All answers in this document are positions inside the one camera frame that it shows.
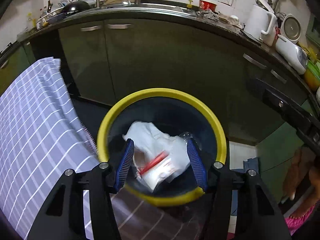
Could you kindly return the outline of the person right hand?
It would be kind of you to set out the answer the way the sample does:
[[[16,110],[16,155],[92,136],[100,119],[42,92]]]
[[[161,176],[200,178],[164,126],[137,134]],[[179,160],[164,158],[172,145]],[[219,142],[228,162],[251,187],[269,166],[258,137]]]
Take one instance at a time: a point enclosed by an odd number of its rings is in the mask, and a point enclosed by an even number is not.
[[[315,154],[307,147],[299,147],[292,158],[285,180],[283,193],[291,200],[295,199],[296,189],[303,178],[308,175],[313,187],[309,196],[290,215],[293,218],[303,217],[313,206],[319,202],[319,168],[314,166]]]

